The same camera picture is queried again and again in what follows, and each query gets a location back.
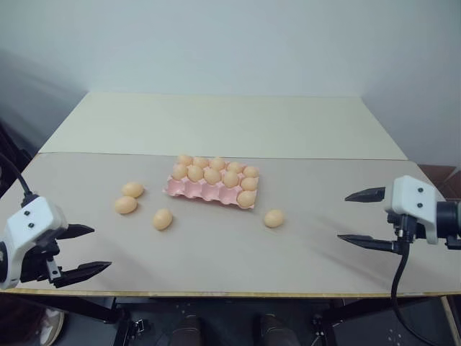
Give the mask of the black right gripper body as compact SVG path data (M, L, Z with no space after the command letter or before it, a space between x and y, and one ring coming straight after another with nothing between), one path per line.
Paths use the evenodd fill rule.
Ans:
M421 234L421 224L410 215L389 212L387 222L393 226L397 240L393 241L392 253L408 253L410 245Z

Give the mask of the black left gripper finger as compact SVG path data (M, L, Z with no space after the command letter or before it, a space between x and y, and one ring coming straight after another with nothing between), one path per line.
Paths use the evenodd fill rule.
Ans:
M80 283L99 274L103 270L107 269L111 264L111 262L90 262L79 265L74 270L63 271L59 278L53 279L53 285L56 288L62 288L75 283Z
M81 224L69 224L68 227L65 230L61 231L55 238L57 240L73 239L93 232L94 229L89 226Z

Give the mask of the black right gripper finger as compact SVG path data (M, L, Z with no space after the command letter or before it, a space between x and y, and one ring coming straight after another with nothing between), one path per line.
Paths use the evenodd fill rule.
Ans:
M379 240L374 239L371 236L363 236L363 235L338 235L338 238L349 242L350 244L356 245L358 247L362 247L365 249L383 251L383 252L395 252L394 249L394 242L393 241L386 241L386 240Z
M385 199L385 187L372 187L354 192L344 198L347 202L377 203Z

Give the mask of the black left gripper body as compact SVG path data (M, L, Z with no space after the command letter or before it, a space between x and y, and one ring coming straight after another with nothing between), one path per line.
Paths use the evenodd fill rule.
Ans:
M33 242L22 260L21 282L48 280L54 283L60 280L61 269L54 260L54 256L59 252L60 249L54 238Z

